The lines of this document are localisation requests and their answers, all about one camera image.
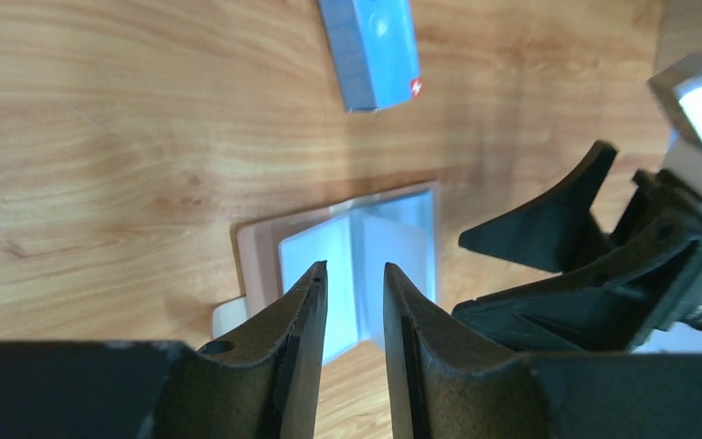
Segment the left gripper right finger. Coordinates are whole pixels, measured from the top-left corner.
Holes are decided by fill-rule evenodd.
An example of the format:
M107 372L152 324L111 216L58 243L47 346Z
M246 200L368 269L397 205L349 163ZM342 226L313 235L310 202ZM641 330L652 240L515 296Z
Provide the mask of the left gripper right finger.
M702 438L702 355L516 353L384 269L397 438Z

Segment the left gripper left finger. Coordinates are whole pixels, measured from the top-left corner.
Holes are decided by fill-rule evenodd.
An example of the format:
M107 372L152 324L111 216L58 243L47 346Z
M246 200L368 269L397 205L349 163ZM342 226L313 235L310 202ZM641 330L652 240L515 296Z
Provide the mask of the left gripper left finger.
M310 438L327 270L200 349L0 341L0 438Z

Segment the pink leather card holder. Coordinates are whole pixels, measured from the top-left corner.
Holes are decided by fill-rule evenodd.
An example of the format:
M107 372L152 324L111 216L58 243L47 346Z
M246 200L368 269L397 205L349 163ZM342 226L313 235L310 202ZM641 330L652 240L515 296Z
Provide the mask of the pink leather card holder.
M314 262L326 263L323 362L361 342L384 345L384 266L399 266L432 302L442 298L441 189L436 181L264 219L233 234L243 296L219 305L220 337L287 293Z

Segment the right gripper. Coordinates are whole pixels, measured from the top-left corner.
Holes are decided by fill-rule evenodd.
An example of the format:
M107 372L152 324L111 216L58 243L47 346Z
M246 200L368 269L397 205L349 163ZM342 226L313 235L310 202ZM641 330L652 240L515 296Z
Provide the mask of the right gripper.
M465 250L565 274L462 302L452 316L514 351L629 351L675 323L702 330L702 197L672 172L635 173L611 234L618 248L589 263L612 246L590 208L616 156L598 140L554 187L463 231Z

